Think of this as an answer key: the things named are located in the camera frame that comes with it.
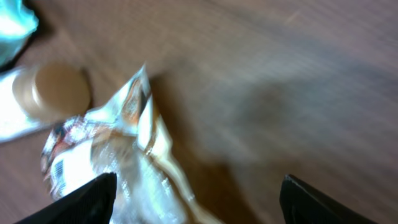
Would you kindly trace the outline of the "beige bread snack bag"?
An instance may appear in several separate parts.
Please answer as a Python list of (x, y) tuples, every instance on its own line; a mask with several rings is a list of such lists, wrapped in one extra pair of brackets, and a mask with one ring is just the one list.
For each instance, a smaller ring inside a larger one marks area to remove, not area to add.
[(196, 200), (144, 68), (102, 107), (50, 133), (41, 170), (55, 200), (95, 177), (117, 177), (112, 223), (218, 223)]

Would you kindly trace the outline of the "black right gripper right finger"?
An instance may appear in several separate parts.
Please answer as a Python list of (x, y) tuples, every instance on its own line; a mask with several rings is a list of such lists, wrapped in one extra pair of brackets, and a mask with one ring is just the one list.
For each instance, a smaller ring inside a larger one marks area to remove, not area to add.
[(282, 181), (279, 203), (286, 224), (373, 223), (290, 174)]

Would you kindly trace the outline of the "white tube gold cap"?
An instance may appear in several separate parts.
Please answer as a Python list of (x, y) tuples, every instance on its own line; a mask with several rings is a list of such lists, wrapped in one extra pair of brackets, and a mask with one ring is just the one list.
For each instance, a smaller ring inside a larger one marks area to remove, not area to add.
[(83, 72), (65, 63), (18, 67), (1, 74), (1, 142), (34, 133), (89, 108)]

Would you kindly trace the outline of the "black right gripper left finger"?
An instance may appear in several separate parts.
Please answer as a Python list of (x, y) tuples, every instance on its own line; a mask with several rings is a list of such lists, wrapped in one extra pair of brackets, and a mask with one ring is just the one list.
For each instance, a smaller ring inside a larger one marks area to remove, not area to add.
[(116, 199), (117, 176), (104, 173), (16, 224), (108, 224)]

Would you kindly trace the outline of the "teal snack packet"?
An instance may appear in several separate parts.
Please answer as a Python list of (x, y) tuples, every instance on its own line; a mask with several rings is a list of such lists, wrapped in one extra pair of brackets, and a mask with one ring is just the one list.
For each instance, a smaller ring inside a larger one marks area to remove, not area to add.
[(22, 0), (1, 0), (1, 67), (17, 56), (38, 25), (38, 18)]

